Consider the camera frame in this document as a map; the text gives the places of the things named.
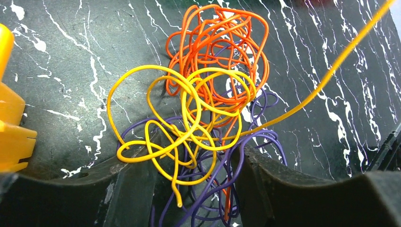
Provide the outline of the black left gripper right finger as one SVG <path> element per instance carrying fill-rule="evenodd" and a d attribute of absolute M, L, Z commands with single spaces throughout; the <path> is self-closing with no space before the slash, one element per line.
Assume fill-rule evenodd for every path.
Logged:
<path fill-rule="evenodd" d="M 376 171 L 332 181 L 307 175 L 247 145 L 233 153 L 245 227 L 398 227 L 401 174 Z"/>

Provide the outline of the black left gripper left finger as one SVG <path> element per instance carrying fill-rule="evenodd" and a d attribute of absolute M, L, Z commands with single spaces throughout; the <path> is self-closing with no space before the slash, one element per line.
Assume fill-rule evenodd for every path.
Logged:
<path fill-rule="evenodd" d="M 3 227 L 145 227 L 157 171 L 112 157 L 70 178 L 0 176 Z"/>

